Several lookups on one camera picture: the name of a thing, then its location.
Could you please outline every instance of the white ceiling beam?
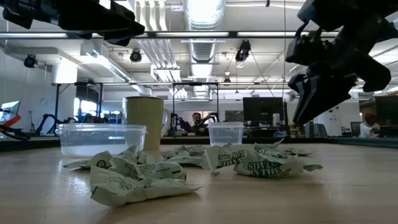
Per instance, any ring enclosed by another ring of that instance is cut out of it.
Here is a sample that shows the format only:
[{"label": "white ceiling beam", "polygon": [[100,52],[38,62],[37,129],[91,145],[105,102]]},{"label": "white ceiling beam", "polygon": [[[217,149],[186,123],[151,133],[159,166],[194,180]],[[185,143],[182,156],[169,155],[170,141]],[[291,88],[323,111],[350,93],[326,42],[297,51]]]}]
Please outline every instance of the white ceiling beam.
[{"label": "white ceiling beam", "polygon": [[[132,39],[293,39],[296,30],[287,31],[211,31],[211,32],[173,32],[173,31],[149,31]],[[322,37],[334,38],[338,32],[323,32]],[[75,35],[66,32],[0,32],[0,39],[79,39]],[[93,34],[92,39],[103,39],[98,34]]]}]

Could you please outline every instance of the fluorescent light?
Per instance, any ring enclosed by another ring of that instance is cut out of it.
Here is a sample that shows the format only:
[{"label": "fluorescent light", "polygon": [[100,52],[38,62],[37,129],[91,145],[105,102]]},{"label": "fluorescent light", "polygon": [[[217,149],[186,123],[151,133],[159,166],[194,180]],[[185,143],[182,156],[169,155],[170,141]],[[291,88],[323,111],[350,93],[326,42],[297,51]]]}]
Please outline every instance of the fluorescent light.
[{"label": "fluorescent light", "polygon": [[[226,7],[265,7],[266,4],[265,3],[254,3],[254,4],[250,4],[250,3],[246,3],[246,4],[234,4],[233,2],[226,4]],[[270,4],[270,7],[285,7],[282,4]],[[301,9],[301,6],[290,6],[290,5],[286,5],[286,9]]]},{"label": "fluorescent light", "polygon": [[284,35],[287,37],[293,37],[295,32],[238,32],[238,37],[280,37]]},{"label": "fluorescent light", "polygon": [[393,46],[393,47],[390,47],[390,48],[387,49],[387,50],[383,50],[382,52],[379,52],[379,53],[373,55],[372,57],[375,58],[375,57],[378,57],[378,56],[380,56],[380,55],[384,55],[384,54],[386,54],[386,53],[388,53],[388,52],[390,52],[390,51],[393,51],[393,50],[395,50],[395,49],[397,49],[397,48],[398,48],[398,45],[395,45],[395,46]]},{"label": "fluorescent light", "polygon": [[181,69],[179,69],[179,68],[156,68],[156,69],[154,69],[154,71],[156,72],[156,71],[170,71],[170,72],[172,72],[172,71],[181,71]]},{"label": "fluorescent light", "polygon": [[66,33],[2,33],[0,39],[68,38]]},{"label": "fluorescent light", "polygon": [[295,70],[298,66],[299,66],[299,65],[294,66],[293,68],[291,68],[291,69],[289,70],[289,72],[293,72],[293,70]]},{"label": "fluorescent light", "polygon": [[389,89],[388,91],[398,91],[398,86],[396,87],[392,87],[391,89]]},{"label": "fluorescent light", "polygon": [[[295,32],[238,32],[238,37],[294,37]],[[336,37],[338,32],[322,32],[322,37]]]},{"label": "fluorescent light", "polygon": [[173,85],[173,83],[144,83],[144,82],[137,82],[137,83],[130,83],[130,85],[154,85],[154,86],[162,86],[162,85]]},{"label": "fluorescent light", "polygon": [[106,9],[111,9],[111,1],[110,0],[99,0],[99,4],[105,7]]},{"label": "fluorescent light", "polygon": [[254,85],[254,82],[220,82],[220,85]]},{"label": "fluorescent light", "polygon": [[107,103],[121,103],[123,100],[103,100],[102,102],[107,102]]},{"label": "fluorescent light", "polygon": [[225,43],[225,40],[181,40],[183,44],[192,44],[192,43],[204,43],[204,44],[213,44],[213,43]]},{"label": "fluorescent light", "polygon": [[157,37],[227,37],[229,32],[157,32]]},{"label": "fluorescent light", "polygon": [[148,37],[148,33],[141,34],[141,35],[137,35],[137,36],[135,36],[135,37]]},{"label": "fluorescent light", "polygon": [[398,60],[398,55],[379,55],[377,57],[374,57],[373,59],[378,61],[379,63],[390,63]]},{"label": "fluorescent light", "polygon": [[130,85],[130,83],[103,83],[104,85],[109,86],[123,86],[123,85]]}]

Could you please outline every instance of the crumpled paper wrapper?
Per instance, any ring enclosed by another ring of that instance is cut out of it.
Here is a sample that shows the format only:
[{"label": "crumpled paper wrapper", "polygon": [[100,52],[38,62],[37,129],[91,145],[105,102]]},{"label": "crumpled paper wrapper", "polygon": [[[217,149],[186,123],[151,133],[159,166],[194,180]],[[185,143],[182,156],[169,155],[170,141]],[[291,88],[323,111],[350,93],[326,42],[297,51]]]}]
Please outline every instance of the crumpled paper wrapper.
[{"label": "crumpled paper wrapper", "polygon": [[234,165],[234,171],[251,177],[281,178],[302,174],[323,167],[304,164],[298,156],[286,156],[276,149],[281,141],[272,145],[243,144],[238,146],[213,146],[205,149],[205,156],[213,175],[216,168]]},{"label": "crumpled paper wrapper", "polygon": [[114,157],[108,170],[130,177],[134,180],[143,179],[187,179],[187,172],[174,162],[157,162],[155,164],[137,165],[127,159]]},{"label": "crumpled paper wrapper", "polygon": [[204,146],[180,146],[172,151],[161,152],[167,162],[191,164],[209,169],[205,156]]},{"label": "crumpled paper wrapper", "polygon": [[[153,156],[142,151],[136,152],[136,146],[131,146],[127,150],[119,153],[119,155],[117,155],[116,157],[126,159],[136,164],[156,163],[156,160]],[[77,168],[90,169],[91,166],[96,166],[99,168],[107,169],[112,166],[110,163],[110,160],[112,158],[113,156],[108,151],[104,151],[94,155],[91,159],[83,159],[80,161],[72,162],[63,165],[63,167],[67,169],[77,169]]]},{"label": "crumpled paper wrapper", "polygon": [[90,187],[91,198],[107,206],[120,206],[128,202],[189,194],[199,189],[191,189],[174,179],[132,179],[96,166],[91,167]]}]

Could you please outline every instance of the ceiling duct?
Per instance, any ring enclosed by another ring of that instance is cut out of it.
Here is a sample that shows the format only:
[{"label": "ceiling duct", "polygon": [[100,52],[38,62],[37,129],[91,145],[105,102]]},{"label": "ceiling duct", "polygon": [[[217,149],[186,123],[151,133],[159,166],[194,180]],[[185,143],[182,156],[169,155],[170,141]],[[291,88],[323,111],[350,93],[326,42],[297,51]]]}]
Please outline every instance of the ceiling duct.
[{"label": "ceiling duct", "polygon": [[[161,31],[167,31],[167,25],[165,20],[165,0],[138,0],[140,6],[140,17],[139,23],[144,25],[147,30],[158,31],[159,26]],[[149,3],[149,21],[147,22],[147,4]],[[156,2],[159,3],[159,19],[156,13]],[[140,48],[146,53],[148,59],[152,63],[151,76],[155,81],[163,82],[181,82],[180,67],[177,65],[174,57],[172,45],[170,39],[162,40],[138,40]],[[159,79],[154,76],[154,73],[158,74]],[[176,91],[175,96],[177,98],[186,98],[187,94],[184,89]]]},{"label": "ceiling duct", "polygon": [[[220,30],[223,24],[225,0],[185,0],[184,15],[189,31]],[[216,43],[191,43],[191,72],[195,77],[209,78],[214,62]]]}]

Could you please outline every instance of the security camera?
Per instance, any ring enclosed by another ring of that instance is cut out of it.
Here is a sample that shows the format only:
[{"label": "security camera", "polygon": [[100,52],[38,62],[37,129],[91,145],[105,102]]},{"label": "security camera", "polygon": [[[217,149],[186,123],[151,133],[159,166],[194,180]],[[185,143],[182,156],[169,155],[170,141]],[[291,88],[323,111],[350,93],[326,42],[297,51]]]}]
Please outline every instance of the security camera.
[{"label": "security camera", "polygon": [[237,62],[244,62],[249,57],[251,45],[249,40],[243,40],[238,52],[236,53],[235,60]]},{"label": "security camera", "polygon": [[36,60],[36,55],[27,55],[24,65],[27,68],[35,68],[37,67],[37,60]]},{"label": "security camera", "polygon": [[132,53],[130,55],[130,60],[132,62],[140,62],[141,61],[142,57],[139,52],[140,52],[139,49],[132,50]]}]

